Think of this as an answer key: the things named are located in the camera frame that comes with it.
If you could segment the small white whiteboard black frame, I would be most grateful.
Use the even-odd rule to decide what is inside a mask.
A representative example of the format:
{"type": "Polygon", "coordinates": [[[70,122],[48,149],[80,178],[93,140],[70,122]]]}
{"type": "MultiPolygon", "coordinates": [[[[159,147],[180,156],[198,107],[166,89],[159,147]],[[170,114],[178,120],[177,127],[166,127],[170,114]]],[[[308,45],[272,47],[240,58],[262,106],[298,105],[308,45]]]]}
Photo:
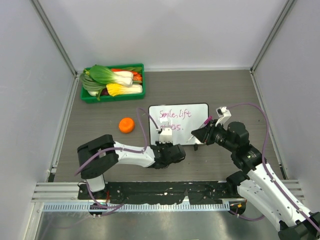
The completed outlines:
{"type": "Polygon", "coordinates": [[[209,117],[209,105],[207,103],[151,105],[148,108],[149,115],[154,121],[149,121],[149,139],[151,144],[159,140],[159,134],[154,124],[161,129],[172,130],[173,144],[200,145],[201,142],[191,137],[191,132],[198,129],[209,117]]]}

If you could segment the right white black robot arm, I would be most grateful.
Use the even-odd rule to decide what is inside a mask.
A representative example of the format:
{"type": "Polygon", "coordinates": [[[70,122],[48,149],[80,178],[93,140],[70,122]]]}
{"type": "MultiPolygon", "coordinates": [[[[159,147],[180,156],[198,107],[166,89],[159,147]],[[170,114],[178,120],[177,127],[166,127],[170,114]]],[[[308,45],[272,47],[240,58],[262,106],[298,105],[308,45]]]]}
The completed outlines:
{"type": "Polygon", "coordinates": [[[241,122],[227,128],[210,121],[193,130],[192,135],[204,145],[218,144],[230,151],[238,172],[226,180],[226,193],[241,196],[257,208],[275,227],[281,240],[318,240],[320,214],[298,200],[278,178],[262,153],[250,144],[249,132],[241,122]]]}

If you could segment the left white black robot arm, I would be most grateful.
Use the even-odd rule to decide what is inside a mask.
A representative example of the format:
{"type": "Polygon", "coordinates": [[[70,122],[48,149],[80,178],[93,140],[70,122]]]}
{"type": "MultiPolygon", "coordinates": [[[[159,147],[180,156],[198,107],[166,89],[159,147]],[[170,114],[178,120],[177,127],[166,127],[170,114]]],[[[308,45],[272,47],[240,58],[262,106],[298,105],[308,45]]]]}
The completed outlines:
{"type": "Polygon", "coordinates": [[[114,141],[105,134],[77,148],[79,168],[75,174],[88,183],[89,194],[100,200],[107,192],[104,173],[115,165],[137,165],[164,169],[185,159],[182,145],[156,142],[145,147],[130,146],[114,141]]]}

